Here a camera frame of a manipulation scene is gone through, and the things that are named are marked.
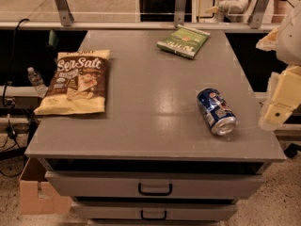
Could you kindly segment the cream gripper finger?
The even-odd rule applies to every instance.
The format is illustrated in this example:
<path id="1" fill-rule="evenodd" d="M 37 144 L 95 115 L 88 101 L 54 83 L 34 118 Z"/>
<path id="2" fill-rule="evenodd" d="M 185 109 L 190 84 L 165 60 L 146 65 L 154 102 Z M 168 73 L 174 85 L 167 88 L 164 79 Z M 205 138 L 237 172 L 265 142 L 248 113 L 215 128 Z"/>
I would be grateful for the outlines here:
<path id="1" fill-rule="evenodd" d="M 277 130 L 301 105 L 301 67 L 289 65 L 282 73 L 272 73 L 258 125 Z"/>

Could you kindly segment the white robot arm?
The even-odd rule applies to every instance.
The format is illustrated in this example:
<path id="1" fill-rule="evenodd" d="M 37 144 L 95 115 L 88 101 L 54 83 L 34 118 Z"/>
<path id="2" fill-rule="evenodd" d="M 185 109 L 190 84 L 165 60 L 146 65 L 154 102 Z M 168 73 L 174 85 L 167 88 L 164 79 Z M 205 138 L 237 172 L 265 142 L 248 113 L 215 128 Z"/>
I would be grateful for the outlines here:
<path id="1" fill-rule="evenodd" d="M 287 64 L 282 73 L 271 74 L 259 118 L 261 129 L 274 131 L 301 105 L 301 2 L 256 47 L 275 51 L 277 59 Z"/>

